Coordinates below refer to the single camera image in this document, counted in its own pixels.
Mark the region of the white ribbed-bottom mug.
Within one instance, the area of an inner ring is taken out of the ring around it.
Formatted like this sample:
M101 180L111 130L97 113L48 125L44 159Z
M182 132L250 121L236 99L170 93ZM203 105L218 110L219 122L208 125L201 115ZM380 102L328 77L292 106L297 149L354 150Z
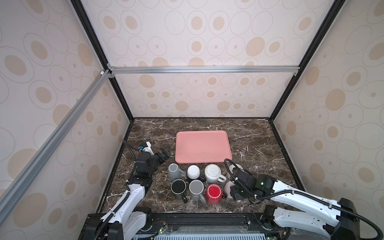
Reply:
M210 164L205 168L205 178L207 183L224 183L227 178L222 175L221 169L215 164Z

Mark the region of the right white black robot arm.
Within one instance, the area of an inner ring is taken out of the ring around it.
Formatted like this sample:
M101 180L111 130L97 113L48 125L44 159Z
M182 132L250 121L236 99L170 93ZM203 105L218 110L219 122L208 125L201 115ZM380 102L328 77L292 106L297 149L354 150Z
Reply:
M331 240L360 240L360 223L364 222L376 231L376 240L384 238L382 230L375 223L357 214L350 200L320 198L268 175L254 177L238 167L228 173L230 181L234 183L230 188L234 200L248 199L255 204L271 200L296 208L295 211L289 211L267 205L264 212L254 218L266 231L275 227L294 228L320 234Z

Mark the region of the pale pink mug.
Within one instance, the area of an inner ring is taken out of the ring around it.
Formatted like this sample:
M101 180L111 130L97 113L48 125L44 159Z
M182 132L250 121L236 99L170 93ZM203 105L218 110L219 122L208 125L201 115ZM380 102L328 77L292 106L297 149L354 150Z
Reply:
M235 184L231 181L228 181L224 188L223 188L223 194L226 196L227 199L233 199L231 196L231 187L234 186Z

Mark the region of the cream mug red inside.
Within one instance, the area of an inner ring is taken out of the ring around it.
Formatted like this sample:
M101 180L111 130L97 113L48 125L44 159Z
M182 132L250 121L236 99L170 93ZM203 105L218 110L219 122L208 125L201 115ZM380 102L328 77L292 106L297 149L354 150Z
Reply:
M230 174L233 173L233 171L234 171L235 168L239 168L239 169L243 170L243 167L242 167L241 165L239 165L239 164L236 164L236 165L230 165L230 166L229 166L229 171L228 171L228 173L227 173L227 178L228 178L228 180L232 180L232 179L233 179L233 178L231 177Z

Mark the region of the pink rectangular tray mat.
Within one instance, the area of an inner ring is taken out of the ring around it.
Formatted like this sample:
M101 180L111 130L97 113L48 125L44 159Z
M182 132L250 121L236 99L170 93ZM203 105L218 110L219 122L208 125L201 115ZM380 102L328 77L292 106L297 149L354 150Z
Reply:
M222 163L232 159L225 131L189 131L176 135L175 160L178 164Z

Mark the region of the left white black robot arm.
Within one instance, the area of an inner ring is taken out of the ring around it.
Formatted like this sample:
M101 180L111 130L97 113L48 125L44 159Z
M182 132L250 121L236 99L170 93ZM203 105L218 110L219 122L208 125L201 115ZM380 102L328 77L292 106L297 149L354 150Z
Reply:
M140 230L152 228L152 210L138 207L153 183L153 174L170 158L169 151L159 153L142 150L135 158L135 165L126 181L126 191L116 204L103 216L88 216L80 240L131 240Z

